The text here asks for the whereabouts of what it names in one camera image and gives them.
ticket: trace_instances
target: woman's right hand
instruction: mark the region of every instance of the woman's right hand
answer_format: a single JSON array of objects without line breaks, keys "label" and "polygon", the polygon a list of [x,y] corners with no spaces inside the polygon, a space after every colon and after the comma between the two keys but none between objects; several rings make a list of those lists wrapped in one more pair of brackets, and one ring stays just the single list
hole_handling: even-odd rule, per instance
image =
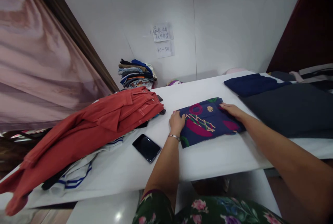
[{"label": "woman's right hand", "polygon": [[180,111],[174,111],[170,117],[169,124],[171,127],[171,135],[179,136],[185,125],[185,114],[180,117]]},{"label": "woman's right hand", "polygon": [[230,115],[234,116],[238,121],[242,122],[249,114],[242,111],[236,105],[221,103],[220,106],[229,112]]}]

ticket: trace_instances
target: pink curtain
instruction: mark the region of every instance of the pink curtain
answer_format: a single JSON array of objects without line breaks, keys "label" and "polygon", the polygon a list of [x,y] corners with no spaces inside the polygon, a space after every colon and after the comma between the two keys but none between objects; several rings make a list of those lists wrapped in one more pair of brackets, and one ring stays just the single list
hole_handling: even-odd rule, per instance
[{"label": "pink curtain", "polygon": [[111,94],[42,0],[0,9],[0,131],[53,127]]}]

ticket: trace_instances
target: phone screen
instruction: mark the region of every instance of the phone screen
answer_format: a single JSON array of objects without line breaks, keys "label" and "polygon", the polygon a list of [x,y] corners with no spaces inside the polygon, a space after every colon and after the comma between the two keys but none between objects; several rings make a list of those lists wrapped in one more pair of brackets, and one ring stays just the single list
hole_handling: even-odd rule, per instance
[{"label": "phone screen", "polygon": [[161,151],[161,147],[142,134],[133,143],[133,146],[151,163]]}]

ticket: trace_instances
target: paper note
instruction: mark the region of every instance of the paper note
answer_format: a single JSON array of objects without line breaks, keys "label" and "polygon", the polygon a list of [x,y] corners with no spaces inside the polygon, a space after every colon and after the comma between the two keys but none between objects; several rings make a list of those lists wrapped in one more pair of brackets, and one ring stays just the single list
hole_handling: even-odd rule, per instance
[{"label": "paper note", "polygon": [[165,58],[165,57],[174,56],[173,40],[157,42],[157,43],[155,43],[155,46],[156,46],[155,51],[156,51],[157,58]]},{"label": "paper note", "polygon": [[161,23],[152,25],[152,34],[155,42],[173,39],[171,23]]}]

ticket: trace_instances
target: wooden door frame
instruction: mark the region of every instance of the wooden door frame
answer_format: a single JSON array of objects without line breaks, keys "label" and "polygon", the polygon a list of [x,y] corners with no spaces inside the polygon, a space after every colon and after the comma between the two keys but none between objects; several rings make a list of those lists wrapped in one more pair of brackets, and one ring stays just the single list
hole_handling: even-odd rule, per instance
[{"label": "wooden door frame", "polygon": [[69,9],[65,0],[43,0],[52,11],[58,21],[62,24],[70,37],[74,40],[91,65],[95,68],[102,80],[112,93],[119,91],[118,86],[112,79],[110,73],[98,56],[88,37],[77,22],[75,16]]}]

